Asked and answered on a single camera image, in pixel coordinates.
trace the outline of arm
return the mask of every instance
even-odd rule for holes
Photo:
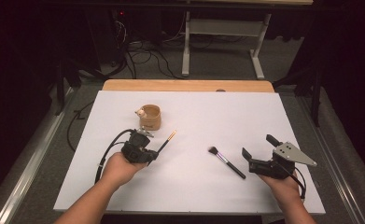
[[[298,183],[291,177],[282,180],[273,179],[264,175],[259,175],[259,177],[272,190],[287,224],[316,223],[304,207],[299,194]]]
[[[100,223],[112,194],[145,166],[145,163],[129,163],[120,152],[115,153],[109,158],[101,179],[55,223]]]

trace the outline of cable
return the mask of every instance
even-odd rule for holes
[[[141,41],[141,40],[139,40],[139,41],[134,41],[134,42],[130,42],[130,43],[129,43],[129,47],[130,47],[131,45],[136,45],[136,44],[141,44],[141,46],[140,46],[140,47],[137,47],[136,49],[129,49],[129,51],[135,51],[135,50],[138,50],[138,49],[142,49],[142,48],[144,47],[144,42],[143,42],[143,41]]]
[[[176,39],[184,36],[184,35],[181,35],[180,33],[182,31],[183,25],[185,24],[185,19],[186,19],[186,12],[184,12],[184,14],[183,14],[182,22],[181,22],[181,25],[179,26],[178,32],[176,32],[176,35],[174,37],[172,37],[171,39],[163,40],[162,41],[163,43],[173,41],[173,40],[176,40]]]
[[[90,73],[91,75],[93,75],[94,77],[89,77],[89,76],[85,76],[83,74],[80,74],[79,75],[81,77],[85,77],[85,78],[88,78],[88,79],[96,79],[96,78],[99,78],[99,79],[102,79],[103,81],[107,81],[111,76],[114,76],[116,75],[117,73],[119,73],[120,71],[122,71],[124,69],[124,67],[126,66],[126,63],[124,60],[121,60],[121,64],[119,65],[118,68],[116,68],[115,70],[113,70],[112,72],[108,73],[108,74],[103,74],[102,72],[96,70],[96,69],[93,69],[89,66],[86,66],[85,64],[83,63],[79,63],[78,61],[75,61],[73,59],[68,59],[71,63],[74,63],[77,67],[80,67],[82,68],[83,70],[87,71],[88,73]]]
[[[237,42],[240,42],[240,41],[243,41],[245,39],[248,38],[248,36],[237,36],[237,38],[235,40],[227,40],[227,39],[223,39],[223,38],[217,38],[217,37],[222,37],[224,35],[215,35],[214,36],[214,40],[218,41],[218,42],[226,42],[226,43],[237,43]]]
[[[197,39],[198,36],[207,36],[207,35],[193,35],[193,36],[196,37],[196,39]],[[211,44],[213,43],[213,41],[214,41],[214,37],[212,35],[210,35],[209,43],[207,43],[206,46],[204,46],[204,47],[195,47],[190,42],[190,47],[193,48],[193,49],[206,49],[209,46],[211,46]]]
[[[95,183],[98,182],[98,180],[100,180],[101,177],[101,173],[103,172],[103,168],[104,168],[104,163],[106,161],[106,155],[108,154],[109,150],[117,145],[118,143],[116,143],[116,141],[118,141],[118,139],[124,135],[125,133],[132,133],[133,130],[132,129],[127,129],[124,130],[123,132],[119,133],[118,136],[115,137],[115,139],[109,144],[109,147],[106,149],[103,158],[101,159],[100,163],[98,164],[98,169],[97,169],[97,174],[95,176]]]
[[[152,58],[152,56],[153,56],[153,57],[157,60],[159,71],[160,71],[163,75],[165,75],[165,76],[167,76],[167,77],[173,77],[173,78],[176,78],[176,79],[185,79],[184,77],[178,77],[178,76],[174,75],[173,71],[170,69],[170,66],[169,66],[169,63],[168,63],[167,59],[164,57],[164,55],[163,55],[160,51],[158,51],[157,49],[145,49],[145,48],[144,48],[144,43],[143,43],[142,41],[141,41],[141,42],[134,42],[134,43],[141,43],[141,46],[140,46],[140,47],[138,47],[138,48],[136,48],[136,49],[134,49],[134,50],[130,50],[130,52],[134,52],[134,54],[130,54],[130,52],[129,52],[129,56],[131,57],[131,61],[132,61],[132,63],[133,63],[133,64],[143,64],[143,63],[147,63],[147,62],[149,62],[149,61],[150,61],[150,59],[151,59],[151,58]],[[153,52],[157,52],[157,53],[161,56],[161,58],[165,61],[166,69],[167,69],[167,71],[170,73],[170,75],[166,74],[164,71],[162,71],[162,70],[161,70],[161,65],[160,65],[161,60],[160,60],[160,58],[159,58],[156,54],[154,54]],[[146,58],[144,61],[142,61],[142,62],[135,62],[135,61],[133,60],[133,58],[134,58],[134,57],[136,57],[136,56],[138,56],[138,55],[140,55],[140,54],[142,54],[142,53],[147,54],[147,58]]]
[[[123,29],[123,31],[124,31],[123,40],[120,43],[121,45],[123,45],[124,42],[126,41],[127,30],[126,30],[126,27],[124,26],[124,24],[121,23],[120,21],[114,21],[114,23],[115,23],[115,26],[117,26],[117,25],[119,26],[119,31],[118,31],[118,33],[115,36],[115,40],[116,40],[116,44],[118,45],[118,49],[120,49],[120,45],[119,45],[120,31],[121,31],[121,29]]]
[[[304,201],[305,199],[305,192],[306,192],[306,186],[305,186],[305,180],[303,178],[303,181],[304,181],[304,185],[302,184],[301,181],[299,181],[298,178],[296,178],[296,176],[294,174],[291,174],[283,165],[281,165],[280,163],[278,163],[277,161],[274,162],[276,165],[278,165],[279,167],[281,167],[295,182],[297,182],[299,184],[299,186],[301,187],[302,189],[302,194],[301,194],[301,199],[302,201]],[[299,171],[298,168],[295,167],[295,169],[301,174],[302,176],[302,173],[301,171]]]
[[[136,70],[135,70],[135,64],[134,64],[134,62],[133,62],[133,57],[132,57],[132,55],[130,54],[130,52],[129,52],[129,51],[127,51],[127,55],[129,56],[130,61],[131,61],[131,62],[132,62],[132,64],[133,64],[133,70],[132,70],[132,68],[130,67],[130,65],[127,63],[127,60],[126,60],[127,67],[129,68],[130,72],[132,73],[132,78],[133,78],[133,79],[136,79]]]
[[[76,113],[74,115],[74,117],[72,118],[71,122],[69,123],[68,125],[68,129],[66,130],[66,141],[68,142],[68,146],[72,149],[72,151],[76,151],[76,149],[72,146],[72,143],[71,143],[71,140],[69,139],[69,133],[71,131],[71,127],[72,127],[72,124],[74,123],[74,121],[77,119],[77,117],[80,116],[80,114],[82,113],[82,111],[84,109],[86,109],[89,105],[92,105],[94,103],[94,101],[91,101],[89,102],[87,105],[83,106],[81,109],[79,110],[75,110],[74,112]]]

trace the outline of wooden cup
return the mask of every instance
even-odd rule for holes
[[[145,118],[140,118],[140,127],[144,127],[147,131],[159,130],[161,126],[160,108],[156,105],[144,105],[142,108],[147,115]]]

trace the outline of wooden table edge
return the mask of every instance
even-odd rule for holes
[[[265,80],[109,79],[103,91],[248,91],[274,92]]]

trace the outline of white desk leg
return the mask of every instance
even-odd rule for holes
[[[264,75],[263,75],[263,71],[261,70],[258,55],[259,55],[261,45],[263,44],[263,39],[264,39],[264,36],[266,35],[267,27],[269,26],[269,21],[270,21],[271,17],[272,17],[272,14],[266,14],[263,25],[261,26],[261,29],[260,29],[260,34],[258,36],[258,45],[256,46],[255,49],[252,49],[250,51],[251,59],[252,59],[252,63],[254,64],[254,69],[255,69],[255,73],[257,75],[257,79],[264,79]]]
[[[183,59],[182,59],[182,77],[189,76],[189,67],[190,67],[190,12],[186,12],[186,25],[185,25],[185,48],[183,50]]]

